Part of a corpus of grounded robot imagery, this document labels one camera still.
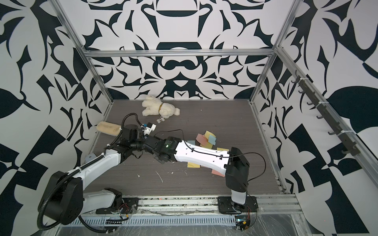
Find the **yellow memo pad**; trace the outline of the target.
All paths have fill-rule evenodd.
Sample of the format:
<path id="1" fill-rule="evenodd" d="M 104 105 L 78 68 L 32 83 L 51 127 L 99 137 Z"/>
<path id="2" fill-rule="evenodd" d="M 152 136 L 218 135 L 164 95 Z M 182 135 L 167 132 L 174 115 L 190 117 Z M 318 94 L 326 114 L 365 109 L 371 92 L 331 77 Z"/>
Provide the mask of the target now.
<path id="1" fill-rule="evenodd" d="M 188 168 L 200 168 L 201 166 L 198 165 L 198 164 L 188 162 L 187 167 Z"/>

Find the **torn pink memo page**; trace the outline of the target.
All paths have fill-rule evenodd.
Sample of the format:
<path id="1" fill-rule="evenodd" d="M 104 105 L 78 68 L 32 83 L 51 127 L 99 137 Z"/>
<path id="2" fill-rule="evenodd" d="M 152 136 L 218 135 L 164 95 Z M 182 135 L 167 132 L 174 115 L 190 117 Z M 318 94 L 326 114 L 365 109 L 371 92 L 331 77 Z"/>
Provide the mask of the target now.
<path id="1" fill-rule="evenodd" d="M 202 147 L 207 146 L 209 144 L 208 139 L 202 135 L 198 134 L 196 139 L 195 139 Z"/>

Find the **torn yellow memo page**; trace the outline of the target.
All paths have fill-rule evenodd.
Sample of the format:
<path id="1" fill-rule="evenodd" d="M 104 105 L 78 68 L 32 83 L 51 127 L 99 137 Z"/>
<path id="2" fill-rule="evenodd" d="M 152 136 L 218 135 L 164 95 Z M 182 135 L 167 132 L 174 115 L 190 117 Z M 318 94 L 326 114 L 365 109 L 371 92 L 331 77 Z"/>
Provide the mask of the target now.
<path id="1" fill-rule="evenodd" d="M 212 147 L 216 144 L 216 136 L 213 133 L 206 131 L 204 137 L 207 140 L 205 147 L 208 149 L 212 149 Z"/>

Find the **torn blue memo page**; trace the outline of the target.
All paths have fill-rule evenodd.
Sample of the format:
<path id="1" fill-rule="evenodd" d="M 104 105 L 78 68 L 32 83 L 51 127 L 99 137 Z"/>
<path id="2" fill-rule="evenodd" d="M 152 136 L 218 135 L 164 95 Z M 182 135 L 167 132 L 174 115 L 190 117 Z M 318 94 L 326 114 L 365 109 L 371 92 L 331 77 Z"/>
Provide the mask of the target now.
<path id="1" fill-rule="evenodd" d="M 212 145 L 215 145 L 216 144 L 216 137 L 213 136 L 213 135 L 209 135 L 208 137 L 208 142 Z"/>

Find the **large pink memo pad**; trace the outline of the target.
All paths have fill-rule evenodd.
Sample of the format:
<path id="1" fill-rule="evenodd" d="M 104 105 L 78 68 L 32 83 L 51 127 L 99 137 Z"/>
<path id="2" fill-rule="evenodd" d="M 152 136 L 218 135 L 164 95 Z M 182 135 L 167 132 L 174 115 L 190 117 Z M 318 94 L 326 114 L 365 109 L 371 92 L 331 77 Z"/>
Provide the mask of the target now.
<path id="1" fill-rule="evenodd" d="M 222 174 L 222 173 L 220 173 L 220 172 L 218 172 L 218 171 L 216 171 L 216 170 L 212 170 L 212 172 L 211 172 L 213 175 L 216 175 L 216 176 L 220 176 L 220 177 L 225 177 L 225 175 L 224 174 Z"/>

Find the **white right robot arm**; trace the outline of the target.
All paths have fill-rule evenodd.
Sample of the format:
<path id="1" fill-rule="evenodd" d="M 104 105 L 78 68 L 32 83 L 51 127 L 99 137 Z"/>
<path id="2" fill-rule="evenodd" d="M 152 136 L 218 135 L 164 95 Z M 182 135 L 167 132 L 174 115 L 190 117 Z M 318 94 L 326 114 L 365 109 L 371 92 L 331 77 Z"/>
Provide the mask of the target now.
<path id="1" fill-rule="evenodd" d="M 153 154 L 160 163 L 188 162 L 219 172 L 225 176 L 225 184 L 231 190 L 231 202 L 238 207 L 246 205 L 250 163 L 240 149 L 214 150 L 180 138 L 161 139 L 149 135 L 143 137 L 142 143 L 143 150 Z"/>

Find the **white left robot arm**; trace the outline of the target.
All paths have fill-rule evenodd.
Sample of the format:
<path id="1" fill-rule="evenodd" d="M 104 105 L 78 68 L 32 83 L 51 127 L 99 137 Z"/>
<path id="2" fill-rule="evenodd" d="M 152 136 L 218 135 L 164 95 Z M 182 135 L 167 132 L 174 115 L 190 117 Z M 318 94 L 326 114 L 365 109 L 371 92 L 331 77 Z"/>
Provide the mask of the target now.
<path id="1" fill-rule="evenodd" d="M 70 224 L 81 214 L 96 208 L 119 207 L 122 196 L 116 190 L 87 194 L 84 190 L 106 171 L 124 162 L 135 150 L 141 150 L 141 139 L 154 128 L 151 123 L 123 126 L 101 155 L 68 172 L 54 173 L 38 205 L 38 228 L 50 230 L 59 224 Z"/>

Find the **beige oval sponge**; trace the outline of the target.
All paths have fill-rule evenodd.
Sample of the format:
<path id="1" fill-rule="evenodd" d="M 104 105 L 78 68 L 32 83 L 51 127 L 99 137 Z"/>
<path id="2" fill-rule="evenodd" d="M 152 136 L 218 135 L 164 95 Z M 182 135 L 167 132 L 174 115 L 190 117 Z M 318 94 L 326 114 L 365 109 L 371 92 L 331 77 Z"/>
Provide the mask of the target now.
<path id="1" fill-rule="evenodd" d="M 100 122 L 96 126 L 97 131 L 103 134 L 117 136 L 120 134 L 121 126 L 118 124 L 108 123 L 108 122 Z"/>

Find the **cream plush teddy bear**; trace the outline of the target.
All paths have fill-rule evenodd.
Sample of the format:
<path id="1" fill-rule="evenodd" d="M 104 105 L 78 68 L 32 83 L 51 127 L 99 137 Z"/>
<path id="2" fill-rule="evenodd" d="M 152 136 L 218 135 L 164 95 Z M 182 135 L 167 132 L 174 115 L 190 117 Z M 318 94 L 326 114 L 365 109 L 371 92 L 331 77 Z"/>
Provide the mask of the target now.
<path id="1" fill-rule="evenodd" d="M 179 116 L 181 111 L 174 105 L 166 102 L 162 102 L 160 99 L 147 96 L 142 102 L 142 107 L 144 108 L 143 116 L 161 116 L 164 119 L 168 119 L 171 116 Z"/>

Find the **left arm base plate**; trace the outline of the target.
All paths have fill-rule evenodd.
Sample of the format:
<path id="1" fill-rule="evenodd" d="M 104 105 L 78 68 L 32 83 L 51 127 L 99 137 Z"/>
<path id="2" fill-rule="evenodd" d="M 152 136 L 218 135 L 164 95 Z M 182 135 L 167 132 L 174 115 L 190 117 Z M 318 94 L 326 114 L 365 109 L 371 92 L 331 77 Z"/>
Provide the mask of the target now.
<path id="1" fill-rule="evenodd" d="M 108 208 L 100 208 L 95 211 L 96 214 L 118 213 L 128 214 L 138 209 L 138 197 L 121 198 L 116 197 L 112 205 Z"/>

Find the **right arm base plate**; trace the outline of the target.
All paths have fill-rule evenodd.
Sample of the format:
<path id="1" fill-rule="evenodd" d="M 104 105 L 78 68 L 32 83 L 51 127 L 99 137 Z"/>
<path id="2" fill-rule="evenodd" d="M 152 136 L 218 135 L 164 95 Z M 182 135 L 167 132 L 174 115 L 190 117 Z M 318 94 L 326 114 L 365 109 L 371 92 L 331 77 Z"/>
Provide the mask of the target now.
<path id="1" fill-rule="evenodd" d="M 219 196 L 217 198 L 218 211 L 221 214 L 241 214 L 251 213 L 258 211 L 257 199 L 254 196 L 246 196 L 246 202 L 244 205 L 239 205 L 231 200 L 230 196 Z"/>

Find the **black wall hook rack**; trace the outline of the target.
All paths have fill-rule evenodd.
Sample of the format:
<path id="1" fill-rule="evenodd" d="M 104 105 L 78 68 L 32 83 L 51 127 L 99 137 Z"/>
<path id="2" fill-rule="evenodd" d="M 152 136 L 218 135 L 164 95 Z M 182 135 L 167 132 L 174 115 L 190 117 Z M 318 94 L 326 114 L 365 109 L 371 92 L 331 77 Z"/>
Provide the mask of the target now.
<path id="1" fill-rule="evenodd" d="M 318 110 L 320 116 L 317 116 L 317 119 L 324 119 L 330 126 L 332 131 L 329 131 L 328 135 L 336 135 L 346 148 L 342 153 L 345 155 L 351 154 L 352 156 L 360 154 L 361 151 L 357 147 L 357 142 L 351 137 L 353 131 L 345 128 L 345 125 L 341 124 L 341 119 L 337 118 L 336 112 L 333 110 L 330 103 L 317 91 L 310 79 L 298 75 L 297 70 L 295 71 L 295 77 L 296 78 L 292 83 L 298 84 L 302 89 L 299 91 L 300 94 L 307 95 L 310 100 L 307 104 Z"/>

